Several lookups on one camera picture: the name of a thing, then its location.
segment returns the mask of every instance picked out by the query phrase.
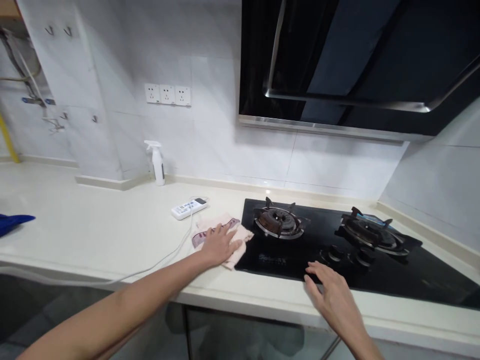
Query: wall hook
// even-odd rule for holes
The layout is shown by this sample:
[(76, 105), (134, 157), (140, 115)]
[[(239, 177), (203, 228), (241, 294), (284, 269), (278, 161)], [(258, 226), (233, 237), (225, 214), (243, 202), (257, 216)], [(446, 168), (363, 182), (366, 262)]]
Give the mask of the wall hook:
[(66, 27), (67, 30), (63, 29), (63, 31), (65, 32), (65, 34), (67, 34), (69, 37), (72, 37), (72, 28), (70, 26), (67, 26)]

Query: electrical outlet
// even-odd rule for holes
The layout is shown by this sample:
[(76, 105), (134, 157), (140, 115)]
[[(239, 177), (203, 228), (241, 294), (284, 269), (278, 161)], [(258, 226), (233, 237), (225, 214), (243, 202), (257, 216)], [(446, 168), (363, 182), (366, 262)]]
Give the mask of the electrical outlet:
[(175, 103), (181, 106), (190, 106), (190, 88), (175, 86)]
[(172, 85), (160, 84), (160, 97), (162, 104), (175, 104), (175, 88)]
[(160, 103), (160, 89), (157, 84), (145, 84), (145, 96), (147, 103)]

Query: white spray bottle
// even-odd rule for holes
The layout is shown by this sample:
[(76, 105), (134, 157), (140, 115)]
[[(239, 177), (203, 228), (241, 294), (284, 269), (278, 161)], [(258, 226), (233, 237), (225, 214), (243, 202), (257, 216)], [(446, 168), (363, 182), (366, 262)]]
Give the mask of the white spray bottle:
[(153, 164), (153, 171), (155, 171), (155, 184), (158, 186), (165, 185), (164, 162), (160, 148), (162, 145), (158, 141), (145, 140), (148, 145), (147, 150), (152, 149), (151, 162)]

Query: brand logo on cooktop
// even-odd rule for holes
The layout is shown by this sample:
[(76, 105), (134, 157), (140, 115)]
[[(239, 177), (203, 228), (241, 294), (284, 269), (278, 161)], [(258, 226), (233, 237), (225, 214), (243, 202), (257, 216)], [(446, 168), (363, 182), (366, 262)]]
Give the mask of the brand logo on cooktop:
[(258, 255), (258, 259), (262, 263), (269, 263), (273, 265), (287, 265), (287, 259), (284, 259), (283, 257), (271, 257), (268, 255), (260, 254)]

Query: blue cloth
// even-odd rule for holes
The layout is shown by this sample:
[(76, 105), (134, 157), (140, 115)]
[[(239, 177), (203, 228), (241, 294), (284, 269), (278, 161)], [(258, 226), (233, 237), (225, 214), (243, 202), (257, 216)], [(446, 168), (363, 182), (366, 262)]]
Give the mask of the blue cloth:
[(17, 225), (26, 223), (35, 219), (30, 215), (13, 215), (7, 216), (0, 214), (0, 237), (11, 232)]

